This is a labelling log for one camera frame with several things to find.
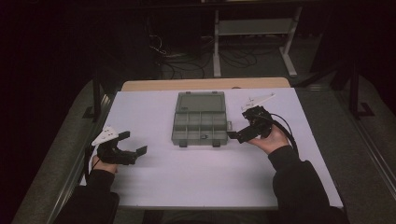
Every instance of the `hand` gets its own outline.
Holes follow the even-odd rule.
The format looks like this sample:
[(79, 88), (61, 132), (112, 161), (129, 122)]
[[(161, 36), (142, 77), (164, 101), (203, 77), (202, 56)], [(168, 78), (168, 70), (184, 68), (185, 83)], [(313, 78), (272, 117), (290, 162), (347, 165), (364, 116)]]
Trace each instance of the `hand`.
[(100, 161), (99, 157), (96, 155), (92, 157), (91, 166), (93, 167), (93, 170), (104, 170), (110, 172), (113, 175), (117, 172), (117, 168), (119, 167), (117, 164), (109, 164)]
[(289, 144), (288, 137), (275, 125), (272, 126), (272, 131), (268, 137), (253, 138), (247, 142), (259, 147), (268, 155), (278, 148)]

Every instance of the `person's left hand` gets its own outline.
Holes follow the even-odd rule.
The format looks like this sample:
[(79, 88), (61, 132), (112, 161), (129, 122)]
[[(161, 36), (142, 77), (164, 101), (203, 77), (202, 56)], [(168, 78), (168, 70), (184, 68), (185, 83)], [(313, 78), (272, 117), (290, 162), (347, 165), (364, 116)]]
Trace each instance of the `person's left hand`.
[(117, 164), (109, 164), (100, 161), (99, 157), (96, 155), (92, 157), (91, 166), (94, 166), (93, 170), (104, 170), (110, 172), (113, 175), (117, 172), (117, 168), (119, 167)]

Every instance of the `table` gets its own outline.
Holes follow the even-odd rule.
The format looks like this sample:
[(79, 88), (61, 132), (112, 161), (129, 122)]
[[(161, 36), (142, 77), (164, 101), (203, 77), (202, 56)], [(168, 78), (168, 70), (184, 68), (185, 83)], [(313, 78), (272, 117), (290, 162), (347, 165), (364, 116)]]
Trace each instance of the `table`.
[[(248, 97), (274, 93), (276, 96), (263, 106), (289, 123), (300, 149), (300, 158), (313, 163), (330, 204), (342, 207), (295, 90), (285, 85), (285, 78), (268, 79), (274, 83), (278, 81), (280, 88), (269, 88), (271, 81), (265, 82), (266, 79), (125, 83), (115, 97), (105, 125), (118, 132), (131, 132), (130, 138), (119, 142), (120, 149), (135, 150), (147, 145), (148, 153), (134, 166), (119, 167), (112, 190), (120, 195), (120, 206), (141, 209), (276, 209), (277, 201), (272, 189), (275, 170), (266, 155), (256, 147), (229, 140), (226, 146), (221, 147), (182, 148), (174, 146), (171, 141), (180, 91), (224, 91), (227, 119), (236, 131), (248, 126), (241, 114), (241, 105)], [(192, 85), (194, 82), (206, 85)], [(230, 89), (234, 86), (246, 88), (248, 83), (254, 83), (254, 89)]]

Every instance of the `gray plastic organizer box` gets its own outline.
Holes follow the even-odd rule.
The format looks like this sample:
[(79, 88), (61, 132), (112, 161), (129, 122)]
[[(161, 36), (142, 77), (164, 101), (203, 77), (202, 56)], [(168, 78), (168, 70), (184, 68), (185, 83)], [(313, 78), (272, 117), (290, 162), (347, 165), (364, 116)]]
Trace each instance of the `gray plastic organizer box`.
[(176, 146), (227, 144), (224, 92), (180, 92), (177, 97), (172, 142)]

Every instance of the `dark background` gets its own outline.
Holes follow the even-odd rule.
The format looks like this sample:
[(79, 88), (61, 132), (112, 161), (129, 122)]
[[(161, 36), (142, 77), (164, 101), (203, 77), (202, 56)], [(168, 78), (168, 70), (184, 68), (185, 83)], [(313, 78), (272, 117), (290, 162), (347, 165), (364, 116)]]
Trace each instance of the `dark background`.
[[(391, 2), (306, 7), (298, 27), (302, 36), (325, 34), (313, 70), (353, 55), (360, 73), (375, 84), (393, 113), (395, 8)], [(6, 124), (0, 223), (14, 217), (68, 109), (93, 76), (107, 93), (125, 80), (158, 78), (161, 58), (149, 48), (151, 29), (167, 44), (195, 53), (200, 35), (213, 35), (213, 14), (207, 11), (86, 13), (73, 1), (8, 0), (0, 3), (0, 17)]]

